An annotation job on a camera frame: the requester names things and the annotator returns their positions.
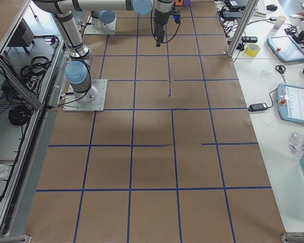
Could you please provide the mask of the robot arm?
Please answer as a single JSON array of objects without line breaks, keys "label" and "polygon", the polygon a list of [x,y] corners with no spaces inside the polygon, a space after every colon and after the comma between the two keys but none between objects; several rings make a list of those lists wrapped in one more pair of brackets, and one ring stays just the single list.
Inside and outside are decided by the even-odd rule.
[{"label": "robot arm", "polygon": [[157,47],[164,44],[165,25],[169,18],[173,17],[177,24],[181,23],[181,12],[175,7],[174,1],[34,1],[34,4],[53,16],[66,43],[71,63],[67,65],[65,74],[73,88],[75,100],[81,103],[92,101],[97,91],[90,71],[93,53],[78,30],[74,11],[91,11],[98,15],[112,14],[115,10],[135,11],[138,15],[152,13],[151,32]]},{"label": "robot arm", "polygon": [[92,26],[94,29],[102,30],[105,25],[113,23],[116,19],[115,10],[91,11]]}]

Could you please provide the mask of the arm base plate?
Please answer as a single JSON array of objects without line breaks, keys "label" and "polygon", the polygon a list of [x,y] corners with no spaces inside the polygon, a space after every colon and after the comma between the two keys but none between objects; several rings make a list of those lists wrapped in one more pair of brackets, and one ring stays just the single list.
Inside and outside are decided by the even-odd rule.
[{"label": "arm base plate", "polygon": [[80,100],[84,94],[75,93],[66,97],[66,105],[63,106],[65,112],[89,112],[89,111],[104,111],[106,91],[106,79],[93,79],[92,85],[88,93]]},{"label": "arm base plate", "polygon": [[100,19],[88,17],[87,22],[89,23],[85,30],[84,35],[114,35],[116,32],[117,17],[113,22],[104,24]]}]

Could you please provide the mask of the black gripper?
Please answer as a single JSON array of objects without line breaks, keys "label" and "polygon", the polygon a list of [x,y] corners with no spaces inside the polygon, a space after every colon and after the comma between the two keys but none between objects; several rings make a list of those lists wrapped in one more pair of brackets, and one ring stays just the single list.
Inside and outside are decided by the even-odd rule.
[{"label": "black gripper", "polygon": [[164,43],[164,26],[168,23],[168,15],[155,15],[154,18],[154,37],[156,38],[156,47]]}]

